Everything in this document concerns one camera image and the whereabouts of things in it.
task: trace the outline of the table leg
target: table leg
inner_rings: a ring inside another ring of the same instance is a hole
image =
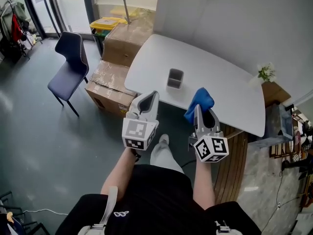
[[[239,135],[239,134],[242,133],[242,132],[243,132],[242,130],[236,129],[236,131],[230,133],[230,134],[227,135],[225,138],[231,139],[231,138],[233,138],[234,136]]]

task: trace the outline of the chair seat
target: chair seat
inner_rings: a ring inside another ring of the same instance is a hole
[[[86,72],[81,72],[86,71],[86,68],[82,67],[86,66],[81,63],[65,62],[49,82],[48,89],[60,99],[68,101],[86,76]]]

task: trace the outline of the black t-shirt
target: black t-shirt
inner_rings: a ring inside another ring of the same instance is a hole
[[[101,194],[82,196],[56,234],[77,235],[82,227],[98,224],[107,199],[107,195]],[[236,202],[203,210],[193,200],[191,182],[186,175],[146,164],[135,165],[126,193],[116,203],[106,227],[106,235],[220,233],[261,234]]]

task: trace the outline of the chair backrest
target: chair backrest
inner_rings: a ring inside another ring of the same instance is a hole
[[[81,62],[89,69],[81,35],[64,31],[55,46],[55,51],[65,56],[67,62]]]

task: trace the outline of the white marker cube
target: white marker cube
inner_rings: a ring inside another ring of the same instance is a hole
[[[156,134],[158,123],[124,118],[122,139],[125,147],[146,150]]]
[[[229,155],[227,138],[203,136],[194,148],[201,162],[216,163]]]

